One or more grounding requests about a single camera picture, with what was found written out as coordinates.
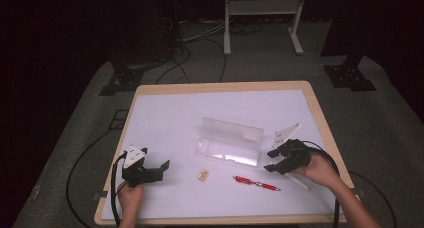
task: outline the gray carpet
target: gray carpet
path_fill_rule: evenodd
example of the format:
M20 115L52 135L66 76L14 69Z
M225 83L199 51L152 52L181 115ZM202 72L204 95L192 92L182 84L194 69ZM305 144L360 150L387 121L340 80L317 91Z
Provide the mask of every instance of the gray carpet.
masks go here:
M226 58L222 82L306 80L315 91L334 139L348 170L375 183L389 199L398 227L424 224L424 128L421 121L391 85L384 70L369 58L360 63L364 76L377 91L352 92L334 88L323 65L341 64L345 57L320 57L329 23L301 22L299 40L305 51L297 56L287 33L287 23L264 24L250 35L231 37L232 55ZM183 25L185 37L211 27ZM222 44L223 38L211 36ZM186 45L190 59L182 65L191 83L219 82L224 65L221 48L213 42L198 41ZM176 55L181 61L184 56ZM154 84L170 67L145 73L142 84ZM82 152L108 131L117 109L129 109L133 92L98 96L113 73L110 63L101 66L84 92L77 108L40 177L38 195L31 196L15 227L82 227L68 208L65 188L68 174ZM187 83L180 69L174 69L159 83ZM70 199L81 219L91 227L107 172L120 138L110 131L95 143L75 168L70 181ZM363 195L365 206L382 224L392 227L392 218L382 197L371 185L352 176ZM300 227L331 227L308 224Z

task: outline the clear plastic box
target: clear plastic box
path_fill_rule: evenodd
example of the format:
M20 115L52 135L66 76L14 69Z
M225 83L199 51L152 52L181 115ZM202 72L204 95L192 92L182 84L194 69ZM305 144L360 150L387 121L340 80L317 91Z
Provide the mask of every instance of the clear plastic box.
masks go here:
M264 130L203 118L195 154L226 163L256 167Z

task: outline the table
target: table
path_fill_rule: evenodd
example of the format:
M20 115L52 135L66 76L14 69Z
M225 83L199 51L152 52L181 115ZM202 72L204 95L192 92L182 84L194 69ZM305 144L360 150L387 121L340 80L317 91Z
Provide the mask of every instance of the table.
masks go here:
M283 104L286 107L292 107L293 105L295 106L293 111L287 110L287 113L297 112L298 110L301 110L302 108L300 106L302 105L302 99L305 101L305 106L307 107L307 109L306 112L301 116L289 114L289 116L285 117L284 119L277 119L277 121L275 122L277 126L275 126L275 124L269 124L269 120L262 118L267 116L265 115L267 111L271 112L273 109L272 106L270 106L269 104L267 105L267 100L269 98L272 98L273 95L281 94L285 95L286 97L298 97L293 98L293 101L299 99L299 101L295 101L294 103L290 104L285 104L284 101L277 102L277 104ZM225 109L214 109L214 107L222 108L222 105L226 105L227 107L240 105L240 101L238 101L236 97L242 97L242 99L244 99L242 103L247 102L245 104L242 104L243 106L249 105L249 102L245 101L245 98L252 95L257 98L257 100L254 101L258 103L256 108L259 108L261 111L265 112L264 115L255 115L246 119L243 114L245 112L255 111L256 109L250 106L250 108L246 106L246 111L237 110L236 112L226 111ZM202 99L202 97L206 97L207 100L204 99L204 102L202 102L201 104L193 102L196 101L196 99ZM222 97L228 98L226 102L221 102L226 104L214 103L216 102L215 99L224 99ZM155 125L154 123L161 123L162 121L160 120L164 119L172 119L175 113L167 113L166 108L149 108L149 106L157 105L157 103L155 102L164 102L164 104L168 104L168 106L174 106L173 109L168 110L175 111L177 112L177 114L179 114L178 117L175 118L176 120L180 118L186 119L187 123L189 124L186 125L187 127L189 127L188 130L185 131L184 129L186 128L184 127L184 125L179 123L181 124L180 126L171 126L169 128L172 129L172 132L157 134L160 133L158 132L158 130L162 129L162 127ZM212 107L210 111L205 112L205 105L207 107ZM182 107L184 109L187 109L187 107L194 108L190 112L181 112L179 110L179 107ZM154 114L155 112L156 114L161 114L162 118L158 118L156 121L154 118L151 118L152 114ZM209 161L206 159L195 157L195 155L192 154L194 145L193 147L190 147L192 145L192 141L187 141L191 138L185 139L184 137L182 137L183 135L181 134L187 133L187 137L191 137L191 135L195 134L195 131L197 131L201 125L201 122L199 121L199 127L195 127L197 126L197 121L192 122L189 120L189 117L201 117L204 115L211 114L215 114L217 118L226 118L227 120L233 119L236 121L235 123L239 124L269 124L269 127L278 127L280 124L287 121L287 124L282 124L283 128L287 127L288 124L292 124L296 120L302 120L304 122L304 124L302 125L305 127L305 132L300 132L299 135L302 137L311 138L316 143L322 145L324 149L326 149L327 152L336 161L343 181L345 181L345 183L350 188L353 188L353 183L343 163L342 157L338 151L337 145L332 137L331 131L324 118L319 103L314 95L312 87L306 81L143 85L140 86L135 93L134 101L131 105L129 116L127 118L127 122L121 135L121 139L119 141L114 160L116 160L116 158L119 156L123 149L126 149L126 147L129 145L129 142L139 142L137 141L137 139L141 139L144 143L146 143L147 147L149 148L149 153L145 161L145 167L158 167L168 158L171 160L171 165L170 169L164 173L163 181L148 184L148 186L151 187L146 187L148 188L146 189L146 200L141 209L141 213L142 215L151 216L153 218L141 219L139 220L139 223L145 225L205 225L332 222L332 209L334 207L331 206L334 204L334 196L329 196L329 191L323 187L316 185L316 187L312 187L312 192L308 193L305 190L299 189L299 186L290 183L290 181L284 180L283 178L281 178L282 176L278 173L268 173L267 171L264 171L264 169L261 167L249 170L245 169L244 167L241 168L228 164L221 164L219 162ZM138 122L140 117L143 116L150 117L151 119L144 118L144 122ZM313 121L310 124L308 124L307 121L307 119L309 119L309 116L310 119ZM137 131L137 134L131 135L131 133L134 131ZM271 136L269 134L273 131L270 132L267 128L265 128L265 131L265 137L267 137L268 134L268 138L270 138ZM170 149L168 148L169 146L166 145L168 138L170 139L170 141L172 141L173 144L182 145L176 145L175 147L178 147L178 149ZM266 145L264 149L271 150L272 148L268 148L268 145ZM190 162L181 163L182 159L189 159ZM196 179L197 174L203 167L207 167L209 171L211 171L210 178L208 178L208 180L205 182ZM231 179L231 174L226 174L231 173L233 171L236 174L247 174L250 176L250 178L260 179L260 181L262 182L271 184L277 183L278 186L282 187L283 192L274 193L275 191L269 191L266 189L260 189L247 185L244 186L243 184L234 182ZM105 192L109 191L110 177L111 175L109 172L108 179L104 186ZM189 185L189 192L184 192L184 190L186 190L187 188L184 185ZM231 193L231 195L226 194L226 192L230 192L230 190L234 189L237 189L236 193ZM241 197L249 197L249 199L244 202L255 202L254 208L249 208L249 206L241 204L241 207L244 208L234 211L234 208L239 204L234 204L234 202L225 203L226 201L231 200L231 197L235 197L235 199L240 200L240 195ZM276 200L277 196L280 197L278 199L284 201L286 204L283 204L283 206L281 206L279 202L266 203L266 201L269 200ZM113 217L102 217L103 210L107 210L109 205L110 204L106 197L101 198L95 214L95 221L97 224L114 224ZM173 207L178 208L174 208L174 210L167 211L165 208L170 205L173 205ZM260 207L262 206L270 207L270 209L261 210ZM317 210L325 210L325 212L322 212L321 214L314 214L315 211L312 210L312 212L307 211L306 213L304 213L304 210L314 209L310 207L318 207L316 208ZM262 212L259 215L256 213L258 208L260 209L259 212ZM341 215L340 221L345 221L343 215Z
M305 0L225 0L224 54L231 55L230 15L294 14L293 27L288 28L297 55L303 54L297 38L297 27Z

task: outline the hand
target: hand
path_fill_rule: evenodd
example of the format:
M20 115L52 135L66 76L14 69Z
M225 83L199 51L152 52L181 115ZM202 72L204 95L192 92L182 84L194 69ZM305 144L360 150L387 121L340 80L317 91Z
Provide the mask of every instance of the hand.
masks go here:
M327 159L314 152L311 152L311 162L308 166L299 167L291 173L303 175L311 181L330 189L343 182Z
M118 199L122 208L120 228L135 227L138 211L144 198L144 184L131 188L127 182L118 186Z

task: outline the dark background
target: dark background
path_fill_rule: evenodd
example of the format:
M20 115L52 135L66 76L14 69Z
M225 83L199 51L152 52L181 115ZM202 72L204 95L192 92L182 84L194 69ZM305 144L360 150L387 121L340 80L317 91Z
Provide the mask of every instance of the dark background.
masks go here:
M322 54L346 55L359 47L386 70L423 120L423 1L306 0L302 19L333 18ZM223 2L178 0L174 8L179 19L222 19ZM0 5L0 226L9 227L97 69L112 56L166 58L172 44L159 16L172 14L169 0L0 0Z

